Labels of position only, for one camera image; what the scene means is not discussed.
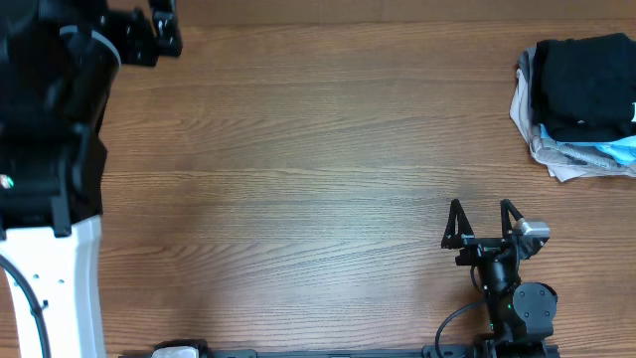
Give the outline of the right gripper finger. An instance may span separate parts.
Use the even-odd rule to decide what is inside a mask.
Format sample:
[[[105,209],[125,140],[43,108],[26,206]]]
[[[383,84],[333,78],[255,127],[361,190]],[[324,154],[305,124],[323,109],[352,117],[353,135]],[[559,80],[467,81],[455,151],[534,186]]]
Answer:
[[[444,231],[441,247],[443,249],[462,249],[475,238],[474,232],[458,199],[450,203],[449,217]]]
[[[509,238],[512,234],[513,224],[511,219],[515,221],[519,221],[523,218],[523,215],[518,211],[518,209],[513,205],[513,203],[509,199],[503,199],[500,202],[500,210],[501,210],[501,225],[502,225],[502,235],[504,238]]]

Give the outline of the black t-shirt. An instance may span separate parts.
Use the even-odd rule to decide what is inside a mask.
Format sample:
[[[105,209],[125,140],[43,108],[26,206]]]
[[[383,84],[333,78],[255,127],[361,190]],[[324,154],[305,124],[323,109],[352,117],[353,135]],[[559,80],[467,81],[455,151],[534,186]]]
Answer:
[[[635,134],[635,41],[624,33],[536,43],[532,121],[562,142]]]

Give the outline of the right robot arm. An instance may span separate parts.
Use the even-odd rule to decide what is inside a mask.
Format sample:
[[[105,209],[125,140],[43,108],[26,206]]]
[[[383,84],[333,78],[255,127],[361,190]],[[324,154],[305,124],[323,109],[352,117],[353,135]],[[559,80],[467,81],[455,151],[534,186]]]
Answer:
[[[441,334],[453,319],[485,307],[490,331],[478,334],[470,345],[461,345],[464,357],[557,357],[558,348],[547,338],[554,334],[558,296],[549,285],[524,282],[521,262],[536,255],[548,242],[551,230],[543,221],[529,220],[504,199],[500,202],[501,236],[475,235],[459,200],[450,203],[441,240],[444,249],[456,250],[455,263],[470,268],[471,282],[481,299],[449,314],[434,337],[434,355],[444,357],[452,348],[441,343]]]

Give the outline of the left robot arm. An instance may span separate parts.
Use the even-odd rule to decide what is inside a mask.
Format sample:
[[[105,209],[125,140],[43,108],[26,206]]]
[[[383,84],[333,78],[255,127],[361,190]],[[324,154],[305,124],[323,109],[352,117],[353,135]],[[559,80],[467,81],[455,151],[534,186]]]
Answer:
[[[175,0],[1,5],[1,269],[24,357],[102,357],[99,131],[124,65],[183,49]]]

